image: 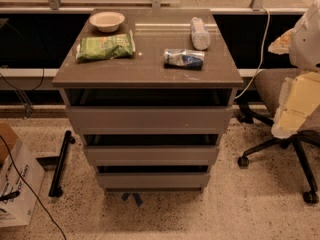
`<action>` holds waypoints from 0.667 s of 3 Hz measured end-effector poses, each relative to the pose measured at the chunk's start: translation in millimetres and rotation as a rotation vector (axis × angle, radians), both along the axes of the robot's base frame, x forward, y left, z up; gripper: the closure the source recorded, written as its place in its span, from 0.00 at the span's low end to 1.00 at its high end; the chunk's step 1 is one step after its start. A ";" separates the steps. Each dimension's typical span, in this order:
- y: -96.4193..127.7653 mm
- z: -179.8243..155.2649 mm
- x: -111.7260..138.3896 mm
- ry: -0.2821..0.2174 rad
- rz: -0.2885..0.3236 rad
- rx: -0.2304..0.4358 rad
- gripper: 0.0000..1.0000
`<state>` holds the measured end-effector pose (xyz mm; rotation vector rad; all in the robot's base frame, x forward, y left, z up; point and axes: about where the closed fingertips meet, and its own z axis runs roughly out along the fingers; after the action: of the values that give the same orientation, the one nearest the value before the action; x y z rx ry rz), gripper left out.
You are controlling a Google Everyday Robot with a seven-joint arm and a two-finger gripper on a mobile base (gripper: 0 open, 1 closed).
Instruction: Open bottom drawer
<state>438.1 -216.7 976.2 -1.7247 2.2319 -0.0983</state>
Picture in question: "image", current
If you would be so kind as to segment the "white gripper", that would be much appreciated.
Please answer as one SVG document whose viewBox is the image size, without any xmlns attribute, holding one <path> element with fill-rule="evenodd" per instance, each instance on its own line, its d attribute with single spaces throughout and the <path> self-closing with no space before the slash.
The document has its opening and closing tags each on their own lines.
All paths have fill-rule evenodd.
<svg viewBox="0 0 320 240">
<path fill-rule="evenodd" d="M 320 0 L 316 0 L 296 22 L 275 41 L 268 51 L 289 53 L 290 63 L 301 70 L 320 70 Z M 307 72 L 286 77 L 280 90 L 271 133 L 287 139 L 298 132 L 320 129 L 320 74 Z"/>
</svg>

